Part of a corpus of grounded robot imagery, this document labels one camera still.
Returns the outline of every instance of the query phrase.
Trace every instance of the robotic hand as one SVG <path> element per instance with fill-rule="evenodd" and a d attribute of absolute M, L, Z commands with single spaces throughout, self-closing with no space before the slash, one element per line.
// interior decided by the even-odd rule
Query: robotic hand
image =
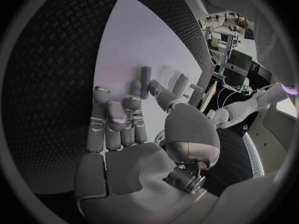
<path fill-rule="evenodd" d="M 199 170 L 219 157 L 211 120 L 150 82 L 148 72 L 141 77 L 121 102 L 110 102 L 107 89 L 94 90 L 87 152 L 75 180 L 75 199 L 89 223 L 171 223 L 206 193 Z M 147 142 L 141 99 L 149 91 L 169 113 L 166 152 Z"/>
<path fill-rule="evenodd" d="M 242 122 L 248 115 L 265 111 L 270 105 L 283 101 L 287 97 L 282 84 L 277 83 L 267 91 L 257 90 L 247 101 L 234 102 L 216 111 L 210 110 L 207 116 L 216 128 L 228 128 Z"/>

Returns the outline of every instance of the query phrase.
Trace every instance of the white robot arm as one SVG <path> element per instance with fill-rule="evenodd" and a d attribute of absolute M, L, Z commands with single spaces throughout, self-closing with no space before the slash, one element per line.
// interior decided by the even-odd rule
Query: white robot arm
<path fill-rule="evenodd" d="M 270 105 L 287 98 L 282 84 L 277 83 L 266 90 L 257 90 L 252 97 L 243 102 L 234 102 L 216 111 L 210 110 L 208 118 L 212 120 L 216 128 L 228 128 L 242 122 L 248 115 L 254 112 L 267 110 Z"/>

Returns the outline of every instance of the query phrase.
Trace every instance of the dark mesh panel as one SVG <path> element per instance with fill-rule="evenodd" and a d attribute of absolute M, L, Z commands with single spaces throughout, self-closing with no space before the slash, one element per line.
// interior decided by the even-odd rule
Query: dark mesh panel
<path fill-rule="evenodd" d="M 41 194 L 73 189 L 87 140 L 100 39 L 117 0 L 48 0 L 22 32 L 6 70 L 6 139 L 25 181 Z M 139 0 L 180 37 L 203 70 L 210 58 L 184 0 Z"/>

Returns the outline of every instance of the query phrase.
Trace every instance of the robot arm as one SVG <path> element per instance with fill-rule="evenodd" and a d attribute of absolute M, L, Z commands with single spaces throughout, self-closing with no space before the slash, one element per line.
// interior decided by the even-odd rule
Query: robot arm
<path fill-rule="evenodd" d="M 248 115 L 265 111 L 270 105 L 283 101 L 287 97 L 282 84 L 277 83 L 267 91 L 257 90 L 247 101 L 234 102 L 216 111 L 210 110 L 207 116 L 216 128 L 228 128 L 242 122 Z"/>

